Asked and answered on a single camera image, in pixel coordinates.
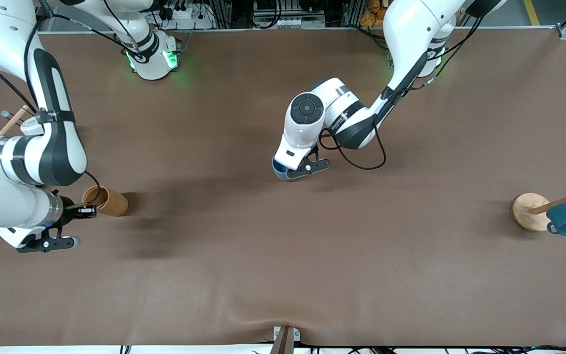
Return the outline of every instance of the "table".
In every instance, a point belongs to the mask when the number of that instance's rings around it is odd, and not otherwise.
[[[292,183],[270,168],[292,98],[337,76],[370,104],[389,79],[362,34],[196,33],[152,82],[98,36],[41,41],[88,170],[132,210],[72,222],[69,251],[0,239],[0,345],[254,343],[274,325],[311,345],[566,345],[566,238],[509,214],[519,193],[566,192],[555,30],[478,31],[382,126],[384,168],[323,152],[330,170]],[[0,111],[20,105],[0,82]],[[349,155],[377,163],[375,144]]]

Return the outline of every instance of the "mug handle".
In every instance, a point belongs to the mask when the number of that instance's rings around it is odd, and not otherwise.
[[[547,230],[548,230],[551,234],[558,235],[558,234],[559,234],[558,230],[552,231],[552,228],[553,228],[553,227],[554,227],[553,222],[550,222],[549,224],[547,224]]]

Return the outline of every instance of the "blue mug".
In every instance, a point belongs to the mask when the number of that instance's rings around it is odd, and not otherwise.
[[[550,208],[547,217],[552,220],[547,224],[547,230],[554,235],[566,236],[566,204],[558,204]]]

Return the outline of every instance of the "yellow floor line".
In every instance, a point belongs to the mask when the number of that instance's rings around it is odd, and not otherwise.
[[[541,23],[538,21],[537,12],[534,10],[532,0],[523,0],[523,3],[525,4],[525,9],[528,10],[528,16],[530,17],[532,26],[539,26]]]

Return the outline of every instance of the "brown cup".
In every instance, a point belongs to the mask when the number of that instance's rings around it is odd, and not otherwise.
[[[97,195],[97,186],[93,186],[83,194],[83,202],[90,202]],[[116,191],[100,186],[99,197],[93,202],[97,211],[110,216],[122,216],[128,210],[128,199]]]

